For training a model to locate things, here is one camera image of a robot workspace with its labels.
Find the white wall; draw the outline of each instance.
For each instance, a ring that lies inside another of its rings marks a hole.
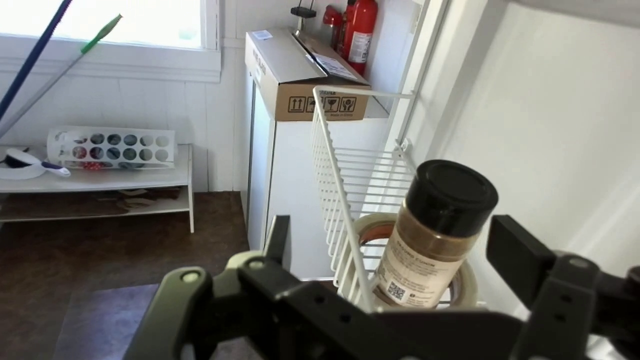
[[[51,126],[159,126],[177,128],[196,147],[196,190],[240,190],[247,186],[245,125],[245,32],[295,26],[295,0],[231,0],[225,9],[225,70],[217,84],[68,76],[3,141],[44,142]],[[0,70],[0,95],[15,74]],[[47,76],[30,76],[23,97]]]

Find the red fire extinguisher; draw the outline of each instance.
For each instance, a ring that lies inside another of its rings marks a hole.
[[[347,14],[343,54],[360,74],[367,70],[376,19],[376,0],[356,0],[354,9]]]

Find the wire rack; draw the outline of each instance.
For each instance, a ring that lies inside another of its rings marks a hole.
[[[372,141],[367,142],[367,148],[356,148],[353,147],[353,139],[339,137],[334,132],[339,125],[328,123],[326,108],[323,106],[325,93],[332,97],[336,93],[384,97],[394,104],[408,100],[408,97],[318,87],[315,88],[318,108],[313,120],[318,190],[334,287],[341,297],[364,313],[403,313],[407,309],[384,304],[375,297],[375,273],[384,255],[387,239],[363,243],[360,230],[372,222],[394,222],[414,178],[417,164],[408,157],[407,147],[387,147]],[[467,298],[474,297],[474,279],[467,265],[456,279],[469,288],[464,291]],[[453,298],[460,298],[456,297],[456,293],[463,294],[460,288],[450,287],[441,298],[439,309],[446,309]]]

